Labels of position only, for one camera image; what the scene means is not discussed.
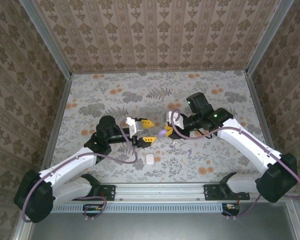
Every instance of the floral tablecloth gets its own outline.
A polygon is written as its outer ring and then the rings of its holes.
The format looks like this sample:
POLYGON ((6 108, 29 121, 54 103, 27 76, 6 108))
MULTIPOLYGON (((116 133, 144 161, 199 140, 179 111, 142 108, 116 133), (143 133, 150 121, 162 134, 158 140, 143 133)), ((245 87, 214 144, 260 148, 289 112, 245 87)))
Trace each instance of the floral tablecloth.
MULTIPOLYGON (((227 109, 264 140, 243 71, 80 74, 73 75, 72 81, 52 165, 81 148, 104 115, 118 123, 124 117, 148 118, 155 127, 143 136, 157 137, 166 111, 179 108, 191 114, 186 98, 196 92, 204 93, 214 109, 227 109)), ((219 181, 229 172, 256 171, 238 150, 217 137, 176 141, 159 137, 151 147, 137 151, 138 162, 132 165, 104 159, 89 173, 102 183, 172 183, 219 181), (147 153, 155 155, 153 166, 145 165, 147 153)), ((134 159, 125 143, 113 145, 110 155, 134 159)))

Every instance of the patterned fabric surface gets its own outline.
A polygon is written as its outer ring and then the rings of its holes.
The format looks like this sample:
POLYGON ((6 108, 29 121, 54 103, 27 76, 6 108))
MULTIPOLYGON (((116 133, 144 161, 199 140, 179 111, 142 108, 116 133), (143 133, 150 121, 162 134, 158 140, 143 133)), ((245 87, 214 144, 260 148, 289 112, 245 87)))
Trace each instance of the patterned fabric surface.
POLYGON ((252 76, 273 142, 298 159, 300 175, 300 0, 295 0, 252 76))
MULTIPOLYGON (((243 71, 82 74, 72 79, 52 165, 79 150, 104 115, 115 117, 117 123, 124 117, 148 118, 155 127, 147 129, 144 136, 157 137, 164 127, 166 111, 179 108, 182 113, 191 114, 186 98, 196 92, 203 92, 215 109, 225 108, 233 113, 263 140, 243 71)), ((159 137, 151 147, 137 150, 139 160, 133 165, 104 159, 89 172, 103 183, 172 183, 219 181, 232 171, 256 170, 238 150, 216 137, 175 143, 159 137), (146 153, 155 155, 153 166, 145 165, 146 153)), ((115 144, 110 156, 125 161, 134 159, 125 143, 115 144)))
POLYGON ((0 240, 19 219, 14 195, 40 169, 65 79, 26 11, 0 1, 0 240))
POLYGON ((280 0, 34 0, 73 72, 244 69, 280 0))

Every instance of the white object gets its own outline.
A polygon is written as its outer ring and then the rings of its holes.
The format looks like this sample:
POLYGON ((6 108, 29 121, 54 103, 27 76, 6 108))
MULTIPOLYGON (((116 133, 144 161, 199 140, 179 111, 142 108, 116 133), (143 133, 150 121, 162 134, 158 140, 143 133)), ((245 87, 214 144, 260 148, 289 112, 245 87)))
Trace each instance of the white object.
POLYGON ((129 125, 129 135, 130 138, 136 134, 143 132, 144 127, 141 121, 136 121, 131 117, 127 117, 125 123, 129 125))
POLYGON ((153 153, 147 153, 145 155, 145 164, 152 166, 155 164, 155 155, 153 153))
MULTIPOLYGON (((168 111, 165 113, 165 122, 170 124, 172 111, 168 111)), ((178 117, 178 113, 175 112, 173 114, 173 123, 175 126, 180 127, 181 129, 185 129, 184 126, 184 117, 180 115, 178 121, 176 120, 178 117)))
POLYGON ((261 178, 259 172, 249 174, 235 174, 226 182, 228 187, 234 193, 258 193, 256 180, 261 178))

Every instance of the brown floral wallpaper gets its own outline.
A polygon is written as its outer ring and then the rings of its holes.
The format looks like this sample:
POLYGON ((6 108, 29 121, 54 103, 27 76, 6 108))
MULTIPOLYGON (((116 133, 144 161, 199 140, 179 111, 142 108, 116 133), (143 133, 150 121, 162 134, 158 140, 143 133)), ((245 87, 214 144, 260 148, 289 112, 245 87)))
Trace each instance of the brown floral wallpaper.
POLYGON ((275 146, 300 175, 300 0, 295 0, 252 75, 275 146))
POLYGON ((39 169, 65 78, 17 0, 0 1, 0 240, 19 219, 13 204, 26 171, 39 169))
POLYGON ((244 69, 279 0, 34 0, 73 72, 244 69))

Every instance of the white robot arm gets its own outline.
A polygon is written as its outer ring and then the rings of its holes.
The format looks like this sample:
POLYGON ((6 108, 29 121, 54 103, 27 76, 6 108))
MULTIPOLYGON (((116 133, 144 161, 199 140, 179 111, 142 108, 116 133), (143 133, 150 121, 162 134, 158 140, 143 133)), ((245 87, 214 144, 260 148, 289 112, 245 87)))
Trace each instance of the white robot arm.
MULTIPOLYGON (((132 146, 146 148, 156 140, 156 137, 137 137, 144 129, 154 126, 148 119, 127 117, 125 123, 129 127, 123 128, 122 131, 132 146)), ((38 223, 51 212, 53 207, 79 197, 99 196, 100 182, 84 172, 111 152, 111 144, 125 141, 115 119, 112 116, 102 117, 96 126, 96 132, 74 155, 40 172, 34 170, 27 172, 15 195, 14 203, 23 209, 30 190, 40 181, 25 209, 31 221, 38 223)))
POLYGON ((245 130, 234 116, 223 108, 213 110, 203 93, 198 92, 188 97, 187 102, 194 113, 189 117, 172 112, 165 114, 167 137, 172 139, 191 139, 190 132, 198 129, 214 131, 215 135, 232 144, 243 153, 256 167, 257 173, 238 174, 233 172, 226 176, 228 190, 232 193, 260 193, 269 202, 277 202, 297 180, 275 159, 281 160, 291 171, 297 174, 297 160, 291 154, 281 154, 267 146, 245 130), (171 119, 179 133, 171 125, 171 119))

